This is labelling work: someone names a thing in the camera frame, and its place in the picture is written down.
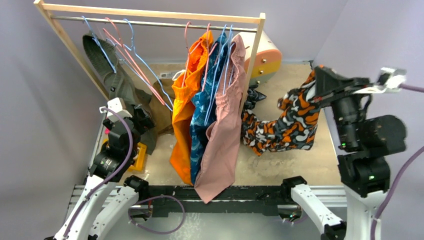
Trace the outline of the blue patterned shorts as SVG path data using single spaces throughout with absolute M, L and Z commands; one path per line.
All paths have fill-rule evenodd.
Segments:
M 214 48 L 212 53 L 209 55 L 207 80 L 206 80 L 204 91 L 200 89 L 199 92 L 196 93 L 191 100 L 195 106 L 194 113 L 193 113 L 190 126 L 189 126 L 190 134 L 191 134 L 190 180 L 192 185 L 194 185 L 196 182 L 197 175 L 201 169 L 201 161 L 202 161 L 206 146 L 209 142 L 208 137 L 206 136 L 207 128 L 217 119 L 216 114 L 214 113 L 214 111 L 216 110 L 215 96 L 218 89 L 219 81 L 221 79 L 223 67 L 225 64 L 225 58 L 227 57 L 227 53 L 228 53 L 228 45 L 226 45 L 224 48 L 223 57 L 219 65 L 220 68 L 216 75 L 217 85 L 215 85 L 215 96 L 213 100 L 212 109 L 210 112 L 207 125 L 205 125 L 204 120 L 205 120 L 206 111 L 208 109 L 208 105 L 210 102 L 210 94 L 211 94 L 212 81 L 213 81 L 212 78 L 215 71 L 214 65 L 216 64 L 216 58 L 220 51 L 219 37 L 215 41 L 215 44 L 216 44 L 216 47 Z

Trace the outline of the olive green shorts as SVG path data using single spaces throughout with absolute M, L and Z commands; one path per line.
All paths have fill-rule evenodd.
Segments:
M 116 68 L 113 72 L 103 53 L 92 39 L 90 33 L 83 35 L 82 44 L 84 52 L 94 69 L 99 74 L 101 81 L 107 91 L 108 98 L 122 98 L 127 105 L 142 105 L 143 108 L 153 116 L 152 109 L 149 106 L 151 95 L 142 89 L 135 87 L 132 78 L 121 66 L 116 54 L 116 48 L 109 42 L 99 39 L 100 44 L 107 53 L 112 64 Z

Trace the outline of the metal hanging rod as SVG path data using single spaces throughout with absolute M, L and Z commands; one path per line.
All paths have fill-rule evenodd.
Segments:
M 186 24 L 177 24 L 177 23 L 164 23 L 164 22 L 150 22 L 150 21 L 134 21 L 134 20 L 118 20 L 118 19 L 112 19 L 107 20 L 103 18 L 90 18 L 90 17 L 75 17 L 75 16 L 59 16 L 59 15 L 53 15 L 51 17 L 53 20 L 63 20 L 63 21 L 78 21 L 78 22 L 93 22 L 93 23 L 111 23 L 114 24 L 120 24 L 120 25 L 134 25 L 134 26 L 149 26 L 149 27 L 166 27 L 166 28 L 185 28 Z M 209 26 L 209 30 L 223 30 L 225 26 Z M 189 29 L 199 29 L 199 30 L 206 30 L 208 28 L 207 25 L 193 25 L 190 24 L 187 28 Z M 242 28 L 242 27 L 233 27 L 231 28 L 233 31 L 236 32 L 246 32 L 246 33 L 255 33 L 257 32 L 256 28 Z

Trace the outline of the camouflage orange black shorts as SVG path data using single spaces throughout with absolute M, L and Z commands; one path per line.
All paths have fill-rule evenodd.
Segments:
M 315 102 L 316 74 L 312 70 L 299 87 L 277 101 L 282 111 L 275 120 L 260 120 L 250 109 L 241 115 L 241 142 L 261 156 L 265 152 L 284 152 L 312 148 L 322 106 Z

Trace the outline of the pink shorts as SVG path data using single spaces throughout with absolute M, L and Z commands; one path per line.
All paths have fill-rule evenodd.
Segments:
M 247 75 L 246 48 L 239 33 L 233 45 L 228 68 L 221 74 L 215 95 L 216 121 L 206 130 L 208 143 L 203 154 L 194 189 L 208 204 L 235 182 L 241 138 L 241 107 Z

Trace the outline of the blue hanger holding pink shorts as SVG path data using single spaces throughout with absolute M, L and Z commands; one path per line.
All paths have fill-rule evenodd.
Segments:
M 234 25 L 231 24 L 229 29 L 228 41 L 227 41 L 228 48 L 227 48 L 227 56 L 225 59 L 224 82 L 223 82 L 223 88 L 222 88 L 223 95 L 225 94 L 225 91 L 226 91 L 227 75 L 228 75 L 228 68 L 229 68 L 231 48 L 232 48 L 233 27 Z

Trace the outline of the white orange yellow drawer cabinet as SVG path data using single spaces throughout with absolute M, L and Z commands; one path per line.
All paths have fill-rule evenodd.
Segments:
M 244 71 L 247 72 L 251 60 L 253 44 L 255 41 L 255 32 L 239 32 L 232 37 L 232 41 L 240 37 L 244 46 Z M 268 35 L 263 31 L 260 36 L 258 48 L 255 54 L 255 61 L 252 67 L 252 73 L 249 79 L 249 85 L 265 83 L 272 78 L 280 69 L 283 54 L 271 41 Z

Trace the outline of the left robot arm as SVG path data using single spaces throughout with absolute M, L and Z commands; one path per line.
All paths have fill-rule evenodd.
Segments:
M 113 103 L 99 110 L 108 113 L 103 121 L 109 130 L 108 140 L 94 157 L 82 194 L 53 240 L 103 240 L 130 206 L 149 199 L 149 183 L 131 175 L 106 203 L 134 164 L 141 135 L 154 127 L 150 114 L 141 106 L 126 110 Z

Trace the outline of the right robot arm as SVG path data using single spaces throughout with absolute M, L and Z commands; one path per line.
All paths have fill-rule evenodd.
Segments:
M 314 68 L 316 96 L 331 107 L 343 155 L 337 157 L 344 187 L 347 220 L 330 211 L 301 176 L 286 178 L 280 196 L 296 203 L 317 227 L 323 240 L 378 240 L 378 208 L 389 195 L 391 170 L 385 157 L 406 150 L 406 126 L 394 115 L 367 118 L 362 98 L 398 93 L 406 70 L 382 67 L 376 82 L 367 77 L 344 77 L 331 68 Z

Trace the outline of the yellow plastic bin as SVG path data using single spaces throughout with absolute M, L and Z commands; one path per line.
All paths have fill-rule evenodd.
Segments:
M 137 151 L 136 155 L 133 157 L 133 163 L 129 166 L 129 168 L 125 171 L 126 173 L 132 173 L 132 172 L 142 172 L 145 166 L 145 160 L 146 160 L 146 151 L 147 146 L 138 143 L 137 144 Z

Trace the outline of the wooden clothes rack frame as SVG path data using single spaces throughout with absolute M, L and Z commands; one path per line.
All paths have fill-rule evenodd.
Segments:
M 245 23 L 256 24 L 257 28 L 234 28 L 238 32 L 255 33 L 254 42 L 251 47 L 250 59 L 247 68 L 247 79 L 252 76 L 255 61 L 257 58 L 257 51 L 263 33 L 263 28 L 266 20 L 266 14 L 260 13 L 258 17 L 250 16 L 235 16 L 235 15 L 219 15 L 219 14 L 205 14 L 205 13 L 188 13 L 188 12 L 173 12 L 173 11 L 157 11 L 157 10 L 141 10 L 141 9 L 125 9 L 125 8 L 111 8 L 111 7 L 96 7 L 96 6 L 79 6 L 67 4 L 54 4 L 45 3 L 43 0 L 35 0 L 34 6 L 39 10 L 41 15 L 47 23 L 54 30 L 56 35 L 60 38 L 78 64 L 82 67 L 84 72 L 88 75 L 90 80 L 100 91 L 101 95 L 108 99 L 109 95 L 101 80 L 96 76 L 88 62 L 83 57 L 82 53 L 78 50 L 74 42 L 69 37 L 68 33 L 64 30 L 58 20 L 66 21 L 83 21 L 82 17 L 72 16 L 56 16 L 52 12 L 69 12 L 81 14 L 99 14 L 99 15 L 116 15 L 116 16 L 130 16 L 130 17 L 146 17 L 146 18 L 162 18 L 162 19 L 181 19 L 181 20 L 200 20 L 207 22 L 229 22 L 229 23 Z

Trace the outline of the pink hanger holding orange shorts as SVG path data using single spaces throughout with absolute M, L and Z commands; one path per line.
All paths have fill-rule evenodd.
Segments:
M 187 49 L 187 60 L 185 63 L 185 69 L 184 69 L 184 73 L 183 73 L 183 78 L 182 78 L 182 82 L 181 82 L 181 87 L 185 87 L 186 86 L 186 79 L 187 77 L 190 77 L 191 75 L 194 74 L 195 69 L 198 66 L 198 62 L 194 61 L 194 60 L 199 60 L 199 56 L 196 56 L 196 53 L 198 52 L 198 48 L 199 46 L 202 44 L 203 40 L 201 38 L 199 38 L 191 47 L 189 47 L 189 41 L 188 41 L 188 27 L 192 24 L 191 21 L 188 21 L 185 29 L 184 29 L 184 40 L 185 40 L 185 45 L 186 45 L 186 49 Z

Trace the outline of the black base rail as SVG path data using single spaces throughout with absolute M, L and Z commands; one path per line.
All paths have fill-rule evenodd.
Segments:
M 298 205 L 282 197 L 279 185 L 230 186 L 209 203 L 204 203 L 193 187 L 183 185 L 151 185 L 149 193 L 155 196 L 172 196 L 152 201 L 153 217 L 167 217 L 170 213 L 181 213 L 182 204 L 186 213 L 212 214 L 262 214 L 264 216 L 288 215 Z

